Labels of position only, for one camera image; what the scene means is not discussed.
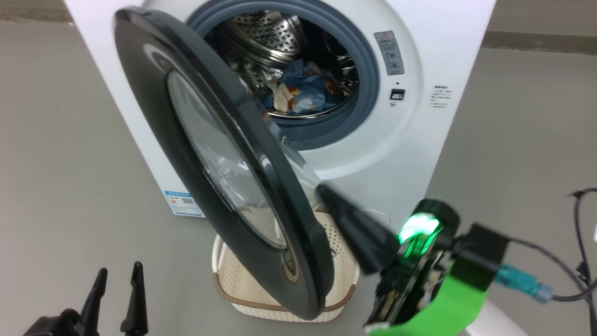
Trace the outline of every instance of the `cable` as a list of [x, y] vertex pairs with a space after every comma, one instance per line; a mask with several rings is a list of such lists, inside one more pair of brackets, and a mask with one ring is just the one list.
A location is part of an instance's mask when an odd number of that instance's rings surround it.
[[[553, 253], [549, 252], [549, 250], [535, 244], [535, 243], [531, 243], [528, 242], [524, 239], [519, 239], [519, 238], [510, 238], [511, 242], [514, 243], [518, 243], [520, 245], [526, 246], [528, 248], [531, 249], [535, 249], [539, 252], [541, 252], [541, 254], [545, 255], [546, 257], [548, 257], [551, 261], [553, 261], [554, 263], [556, 263], [561, 269], [562, 271], [564, 271], [564, 273], [566, 273], [566, 275], [568, 275], [570, 277], [570, 279], [572, 279], [572, 281], [574, 282], [574, 284], [576, 285], [576, 287], [578, 287], [579, 291], [583, 291], [584, 287], [583, 287], [583, 282], [576, 276], [574, 275], [574, 270], [572, 268], [570, 268], [569, 266], [566, 265], [566, 263], [564, 263], [560, 258], [558, 258], [556, 255], [554, 255]], [[556, 298], [565, 298], [565, 297], [561, 297], [559, 295], [554, 295], [552, 300], [555, 301], [560, 301], [557, 300]]]
[[[587, 291], [588, 293], [591, 293], [595, 288], [597, 288], [597, 281], [595, 281], [594, 283], [591, 284], [591, 286], [589, 286], [587, 289], [583, 290], [584, 283], [576, 275], [574, 275], [574, 271], [572, 270], [572, 268], [567, 266], [566, 263], [564, 263], [555, 254], [549, 252], [549, 250], [547, 250], [535, 243], [531, 243], [531, 242], [528, 242], [526, 240], [519, 239], [519, 238], [510, 238], [510, 241], [514, 242], [514, 243], [519, 243], [519, 244], [526, 246], [528, 248], [531, 248], [531, 249], [535, 249], [535, 250], [541, 252], [546, 257], [548, 257], [551, 261], [553, 261], [558, 266], [560, 266], [560, 268], [564, 271], [564, 273], [566, 273], [570, 277], [570, 279], [572, 279], [572, 281], [574, 282], [576, 287], [578, 287], [579, 291], [581, 291], [581, 294], [584, 293], [585, 291]], [[578, 300], [585, 299], [587, 301], [587, 304], [589, 305], [589, 328], [590, 328], [591, 336], [597, 336], [597, 322], [595, 320], [595, 304], [593, 303], [592, 296], [583, 296], [583, 297], [580, 297], [575, 300], [568, 300], [569, 298], [570, 297], [563, 297], [560, 295], [552, 296], [552, 300], [560, 301], [560, 302], [571, 302], [571, 301], [578, 301]]]
[[[587, 259], [587, 252], [584, 249], [583, 238], [580, 232], [580, 202], [587, 193], [595, 193], [597, 188], [586, 188], [584, 190], [578, 190], [572, 193], [576, 199], [574, 200], [574, 231], [576, 232], [576, 240], [578, 242], [578, 249], [580, 250], [580, 256], [583, 260], [583, 275], [586, 280], [587, 286], [591, 283], [591, 272], [589, 270], [589, 261]], [[597, 334], [597, 313], [595, 313], [595, 304], [593, 300], [593, 294], [587, 294], [587, 302], [589, 303], [589, 319], [591, 334]]]
[[578, 249], [580, 250], [580, 256], [582, 258], [582, 264], [581, 264], [582, 272], [581, 273], [586, 279], [586, 281], [584, 282], [587, 285], [586, 289], [583, 288], [583, 281], [581, 281], [577, 276], [574, 275], [574, 271], [572, 271], [572, 269], [569, 268], [561, 259], [559, 259], [557, 256], [555, 256], [551, 252], [549, 252], [547, 249], [545, 249], [537, 244], [527, 242], [522, 239], [512, 239], [511, 241], [513, 241], [515, 243], [522, 244], [529, 248], [533, 248], [533, 249], [541, 252], [543, 255], [546, 255], [549, 259], [551, 259], [553, 262], [558, 264], [560, 266], [560, 268], [562, 270], [564, 270], [564, 272], [574, 281], [574, 283], [576, 284], [576, 286], [578, 287], [578, 289], [580, 291], [579, 294], [569, 295], [569, 296], [554, 295], [552, 297], [552, 300], [559, 301], [559, 302], [573, 302], [573, 301], [578, 301], [578, 300], [584, 299], [585, 301], [587, 301], [587, 304], [589, 305], [589, 320], [590, 320], [591, 335], [597, 336], [597, 313], [595, 311], [595, 303], [593, 301], [593, 294], [592, 294], [593, 291], [595, 289], [597, 289], [597, 280], [594, 281], [593, 283], [591, 283], [589, 262], [587, 259], [587, 253], [584, 249], [583, 238], [582, 238], [582, 235], [580, 232], [580, 203], [581, 203], [582, 198], [587, 193], [597, 193], [597, 188], [586, 188], [584, 190], [575, 191], [574, 193], [571, 194], [572, 196], [574, 196], [576, 198], [576, 200], [574, 202], [574, 231], [576, 232], [576, 240], [578, 243]]

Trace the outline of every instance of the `laundry basket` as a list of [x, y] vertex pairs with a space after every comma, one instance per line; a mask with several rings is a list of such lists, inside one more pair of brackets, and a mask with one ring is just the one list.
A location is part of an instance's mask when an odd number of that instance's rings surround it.
[[328, 322], [335, 319], [356, 289], [359, 267], [332, 217], [322, 212], [315, 212], [315, 217], [325, 228], [334, 260], [334, 284], [325, 299], [324, 312], [319, 317], [303, 320], [280, 306], [238, 261], [220, 236], [216, 236], [211, 260], [218, 292], [241, 313], [262, 319], [287, 322]]

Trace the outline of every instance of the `warning label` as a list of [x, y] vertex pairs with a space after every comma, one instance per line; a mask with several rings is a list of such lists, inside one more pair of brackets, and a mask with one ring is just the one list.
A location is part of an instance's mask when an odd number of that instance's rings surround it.
[[452, 90], [447, 86], [435, 85], [429, 99], [430, 108], [448, 108], [452, 99]]
[[201, 209], [189, 193], [179, 193], [177, 191], [164, 191], [166, 198], [176, 215], [205, 217]]
[[383, 60], [386, 62], [387, 74], [390, 76], [404, 74], [402, 56], [400, 56], [400, 49], [398, 48], [394, 32], [379, 32], [375, 33], [374, 36], [383, 55]]

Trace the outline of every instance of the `led light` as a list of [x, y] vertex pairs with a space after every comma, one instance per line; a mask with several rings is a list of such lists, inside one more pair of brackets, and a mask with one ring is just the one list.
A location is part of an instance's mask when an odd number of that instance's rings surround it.
[[433, 215], [428, 213], [416, 213], [408, 218], [407, 222], [402, 227], [402, 231], [398, 234], [398, 240], [400, 240], [400, 244], [402, 244], [410, 237], [420, 233], [430, 235], [435, 231], [438, 225], [439, 221]]

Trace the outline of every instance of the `open door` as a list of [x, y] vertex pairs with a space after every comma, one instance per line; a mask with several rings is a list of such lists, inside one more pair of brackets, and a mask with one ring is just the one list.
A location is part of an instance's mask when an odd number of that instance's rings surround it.
[[135, 97], [211, 225], [275, 300], [316, 318], [334, 269], [307, 197], [315, 174], [193, 30], [138, 8], [118, 11], [115, 21]]

